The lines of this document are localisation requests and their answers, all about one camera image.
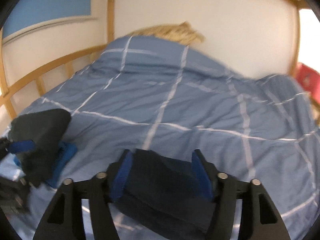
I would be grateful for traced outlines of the wooden bunk bed frame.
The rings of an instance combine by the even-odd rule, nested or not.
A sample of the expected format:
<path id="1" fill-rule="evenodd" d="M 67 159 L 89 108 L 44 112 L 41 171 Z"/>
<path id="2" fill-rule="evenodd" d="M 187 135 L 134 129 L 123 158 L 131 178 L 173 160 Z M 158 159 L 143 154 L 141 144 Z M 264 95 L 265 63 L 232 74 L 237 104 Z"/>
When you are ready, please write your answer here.
<path id="1" fill-rule="evenodd" d="M 205 57 L 251 78 L 295 74 L 305 0 L 59 0 L 71 16 L 2 33 L 1 125 L 85 65 L 106 60 L 114 41 L 138 29 L 188 22 L 204 36 L 191 45 Z"/>

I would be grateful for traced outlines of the navy blue pants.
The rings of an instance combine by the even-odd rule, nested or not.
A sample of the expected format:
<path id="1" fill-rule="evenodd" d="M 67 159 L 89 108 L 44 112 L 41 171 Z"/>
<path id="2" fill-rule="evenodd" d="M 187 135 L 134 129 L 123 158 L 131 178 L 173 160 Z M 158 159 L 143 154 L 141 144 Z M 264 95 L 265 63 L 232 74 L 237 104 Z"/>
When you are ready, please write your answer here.
<path id="1" fill-rule="evenodd" d="M 191 161 L 140 149 L 133 152 L 123 195 L 112 203 L 167 239 L 204 239 L 215 210 L 200 192 Z"/>

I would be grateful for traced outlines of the red plastic storage box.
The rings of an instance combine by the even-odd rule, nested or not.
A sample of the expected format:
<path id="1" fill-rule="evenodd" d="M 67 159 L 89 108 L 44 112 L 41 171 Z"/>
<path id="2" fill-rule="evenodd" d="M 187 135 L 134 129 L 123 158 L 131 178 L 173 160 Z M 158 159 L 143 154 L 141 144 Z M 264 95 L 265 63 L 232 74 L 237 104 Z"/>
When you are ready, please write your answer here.
<path id="1" fill-rule="evenodd" d="M 296 80 L 301 87 L 311 95 L 319 94 L 319 72 L 303 63 L 297 64 Z"/>

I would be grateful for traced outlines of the dark grey folded garment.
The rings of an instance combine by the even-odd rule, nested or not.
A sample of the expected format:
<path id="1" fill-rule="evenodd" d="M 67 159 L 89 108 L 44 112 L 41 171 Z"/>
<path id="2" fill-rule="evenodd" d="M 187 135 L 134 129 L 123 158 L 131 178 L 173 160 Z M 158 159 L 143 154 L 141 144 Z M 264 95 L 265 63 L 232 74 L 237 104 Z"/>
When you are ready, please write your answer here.
<path id="1" fill-rule="evenodd" d="M 32 140 L 35 142 L 34 152 L 56 149 L 71 121 L 71 114 L 64 109 L 24 114 L 11 122 L 8 139 L 12 141 Z"/>

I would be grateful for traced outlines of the beige patterned pillow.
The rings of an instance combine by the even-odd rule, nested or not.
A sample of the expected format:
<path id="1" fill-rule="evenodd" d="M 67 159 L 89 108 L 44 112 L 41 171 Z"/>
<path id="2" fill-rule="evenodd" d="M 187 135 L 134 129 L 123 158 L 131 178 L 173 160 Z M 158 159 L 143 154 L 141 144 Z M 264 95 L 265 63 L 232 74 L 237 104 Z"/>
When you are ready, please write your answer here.
<path id="1" fill-rule="evenodd" d="M 161 24 L 135 30 L 129 36 L 153 36 L 163 40 L 176 42 L 184 46 L 202 43 L 205 37 L 192 28 L 189 22 L 181 24 Z"/>

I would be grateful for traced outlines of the bright blue folded garment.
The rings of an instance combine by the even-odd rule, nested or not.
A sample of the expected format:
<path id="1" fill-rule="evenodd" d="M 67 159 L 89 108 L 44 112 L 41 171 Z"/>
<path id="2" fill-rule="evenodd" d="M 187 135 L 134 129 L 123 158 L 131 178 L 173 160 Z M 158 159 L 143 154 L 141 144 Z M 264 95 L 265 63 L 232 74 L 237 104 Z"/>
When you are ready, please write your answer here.
<path id="1" fill-rule="evenodd" d="M 46 183 L 55 189 L 59 185 L 61 172 L 77 151 L 74 144 L 61 141 L 53 150 L 19 153 L 15 155 L 14 163 L 22 169 L 26 180 L 33 186 Z"/>

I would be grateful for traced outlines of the blue checked duvet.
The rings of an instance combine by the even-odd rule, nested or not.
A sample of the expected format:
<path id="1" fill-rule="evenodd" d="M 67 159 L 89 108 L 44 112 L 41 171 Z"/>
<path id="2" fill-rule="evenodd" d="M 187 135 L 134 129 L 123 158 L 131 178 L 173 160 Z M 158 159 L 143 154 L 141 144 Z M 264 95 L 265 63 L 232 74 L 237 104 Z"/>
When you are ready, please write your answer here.
<path id="1" fill-rule="evenodd" d="M 128 148 L 260 179 L 292 239 L 319 217 L 319 127 L 291 77 L 247 79 L 198 51 L 155 37 L 121 37 L 99 59 L 24 109 L 72 114 L 78 147 L 61 176 L 86 179 Z"/>

